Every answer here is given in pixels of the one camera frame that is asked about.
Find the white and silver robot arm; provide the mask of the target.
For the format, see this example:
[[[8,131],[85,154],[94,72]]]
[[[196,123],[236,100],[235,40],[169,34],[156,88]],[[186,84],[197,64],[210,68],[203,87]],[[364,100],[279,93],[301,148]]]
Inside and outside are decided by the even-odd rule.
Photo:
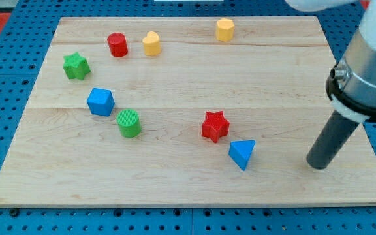
[[[353,122],[376,122],[376,0],[366,9],[326,92],[335,111]]]

